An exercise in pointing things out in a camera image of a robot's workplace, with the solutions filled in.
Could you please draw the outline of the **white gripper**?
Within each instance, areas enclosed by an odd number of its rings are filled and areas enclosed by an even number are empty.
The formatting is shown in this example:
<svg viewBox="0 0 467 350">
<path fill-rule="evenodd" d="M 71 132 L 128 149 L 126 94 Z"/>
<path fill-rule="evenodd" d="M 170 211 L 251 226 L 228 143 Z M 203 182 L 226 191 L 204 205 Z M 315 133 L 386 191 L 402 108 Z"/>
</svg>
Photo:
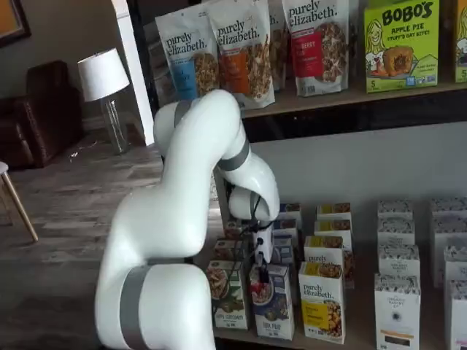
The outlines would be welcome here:
<svg viewBox="0 0 467 350">
<path fill-rule="evenodd" d="M 261 292 L 265 289 L 270 291 L 269 272 L 266 265 L 269 264 L 273 254 L 273 222 L 254 220 L 251 228 L 254 243 L 255 263 L 250 271 L 250 291 Z"/>
</svg>

